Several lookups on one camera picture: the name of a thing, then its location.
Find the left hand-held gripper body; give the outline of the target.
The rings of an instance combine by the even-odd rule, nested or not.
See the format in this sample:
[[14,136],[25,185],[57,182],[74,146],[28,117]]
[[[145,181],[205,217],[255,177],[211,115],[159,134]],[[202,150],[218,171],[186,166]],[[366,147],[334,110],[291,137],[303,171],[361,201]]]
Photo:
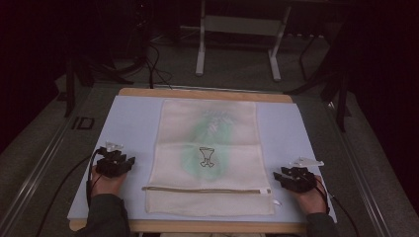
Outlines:
[[119,177],[126,173],[126,155],[121,149],[112,142],[107,142],[101,147],[99,153],[103,158],[97,161],[96,172],[108,178]]

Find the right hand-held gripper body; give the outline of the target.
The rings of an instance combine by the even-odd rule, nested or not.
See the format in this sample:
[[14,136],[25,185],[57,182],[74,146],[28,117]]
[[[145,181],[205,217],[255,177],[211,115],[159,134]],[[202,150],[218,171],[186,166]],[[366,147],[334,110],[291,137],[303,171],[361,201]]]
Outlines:
[[298,157],[290,162],[289,167],[282,167],[282,175],[287,178],[284,181],[290,182],[290,187],[286,190],[301,194],[315,189],[317,187],[315,175],[309,171],[309,168],[323,165],[323,161]]

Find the cream mesh laundry bag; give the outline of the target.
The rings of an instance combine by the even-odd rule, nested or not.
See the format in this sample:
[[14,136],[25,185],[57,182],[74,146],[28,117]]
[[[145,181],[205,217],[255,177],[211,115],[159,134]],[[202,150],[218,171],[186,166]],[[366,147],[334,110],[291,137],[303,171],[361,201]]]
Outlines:
[[[182,168],[182,152],[205,111],[233,118],[230,160],[215,181]],[[167,99],[162,104],[146,211],[184,216],[272,215],[274,198],[266,173],[254,102]]]

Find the person's right hand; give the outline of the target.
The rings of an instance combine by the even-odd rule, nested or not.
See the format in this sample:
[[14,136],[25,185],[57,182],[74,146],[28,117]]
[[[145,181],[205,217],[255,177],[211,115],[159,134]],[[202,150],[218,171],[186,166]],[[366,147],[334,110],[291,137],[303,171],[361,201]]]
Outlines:
[[296,199],[302,212],[306,215],[314,213],[326,213],[327,204],[324,200],[325,191],[322,187],[322,179],[319,176],[315,177],[317,187],[306,193],[292,193]]

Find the light blue table mat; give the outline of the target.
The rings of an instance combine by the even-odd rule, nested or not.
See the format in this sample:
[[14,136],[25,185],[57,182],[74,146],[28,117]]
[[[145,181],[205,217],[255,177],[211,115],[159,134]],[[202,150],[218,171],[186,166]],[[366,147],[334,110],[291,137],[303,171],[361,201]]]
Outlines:
[[273,172],[298,157],[316,159],[307,136],[300,111],[294,103],[254,102],[257,105],[257,122],[268,181],[274,198],[272,215],[242,216],[184,216],[146,211],[146,192],[153,168],[154,153],[164,97],[115,97],[98,139],[99,145],[107,142],[122,147],[124,154],[135,157],[128,172],[121,196],[125,201],[130,221],[184,221],[184,222],[277,222],[302,224],[303,212],[292,195],[275,180]]

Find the black rectangular floor marker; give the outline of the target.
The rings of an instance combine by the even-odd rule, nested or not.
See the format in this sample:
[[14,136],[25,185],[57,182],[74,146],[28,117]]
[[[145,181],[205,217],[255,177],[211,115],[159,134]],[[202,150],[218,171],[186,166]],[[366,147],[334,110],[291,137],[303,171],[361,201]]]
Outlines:
[[94,118],[77,117],[71,126],[72,129],[88,130],[92,129],[95,123]]

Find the green garment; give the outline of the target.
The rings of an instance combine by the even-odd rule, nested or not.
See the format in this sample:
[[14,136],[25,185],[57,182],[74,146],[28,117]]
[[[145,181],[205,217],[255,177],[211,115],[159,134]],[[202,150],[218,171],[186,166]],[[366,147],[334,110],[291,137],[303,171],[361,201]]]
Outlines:
[[182,152],[182,168],[197,179],[215,181],[228,168],[233,118],[205,111],[192,128]]

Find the dark tripod stand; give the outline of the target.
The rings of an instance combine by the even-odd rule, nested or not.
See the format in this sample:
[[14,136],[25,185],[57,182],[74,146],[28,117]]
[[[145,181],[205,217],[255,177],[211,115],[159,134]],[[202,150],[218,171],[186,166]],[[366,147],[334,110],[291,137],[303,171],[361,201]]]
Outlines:
[[319,84],[324,83],[325,86],[320,93],[320,99],[333,105],[336,111],[336,123],[342,132],[346,131],[344,120],[346,113],[346,99],[348,94],[349,74],[337,61],[332,58],[336,39],[339,36],[342,23],[328,22],[320,24],[320,32],[329,43],[329,49],[322,59],[320,65],[315,71],[306,77],[303,66],[303,55],[308,51],[318,35],[315,35],[308,45],[304,48],[298,58],[298,65],[306,83],[295,89],[285,91],[285,95],[298,95]]
[[139,67],[140,63],[136,61],[134,64],[125,68],[111,69],[87,55],[70,52],[66,58],[66,111],[64,116],[68,118],[75,109],[75,78],[78,78],[82,85],[92,87],[95,79],[92,76],[91,70],[95,70],[119,84],[131,85],[132,81],[124,79],[122,75],[138,69]]

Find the white metal stand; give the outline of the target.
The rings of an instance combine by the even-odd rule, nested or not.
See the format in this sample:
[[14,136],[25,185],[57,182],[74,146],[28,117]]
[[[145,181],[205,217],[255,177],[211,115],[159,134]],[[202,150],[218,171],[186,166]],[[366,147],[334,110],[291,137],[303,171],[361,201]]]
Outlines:
[[217,16],[208,15],[206,13],[206,0],[201,0],[200,44],[195,71],[196,75],[203,76],[205,71],[206,32],[216,32],[274,37],[276,41],[273,47],[268,50],[268,58],[273,80],[281,81],[282,76],[277,54],[285,34],[291,10],[292,7],[287,6],[279,20]]

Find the metal floor rail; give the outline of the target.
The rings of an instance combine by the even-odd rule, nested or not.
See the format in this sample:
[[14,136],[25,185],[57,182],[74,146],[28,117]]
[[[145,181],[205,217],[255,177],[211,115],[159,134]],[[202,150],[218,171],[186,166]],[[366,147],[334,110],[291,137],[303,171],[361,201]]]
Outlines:
[[65,217],[72,185],[54,194],[68,172],[57,155],[72,123],[40,116],[0,154],[0,237],[72,237]]
[[392,184],[393,172],[376,136],[357,105],[344,108],[344,113],[349,113],[344,117],[345,130],[337,125],[337,104],[326,103],[326,109],[337,129],[346,161],[376,236],[391,237],[385,219],[385,194],[387,185]]

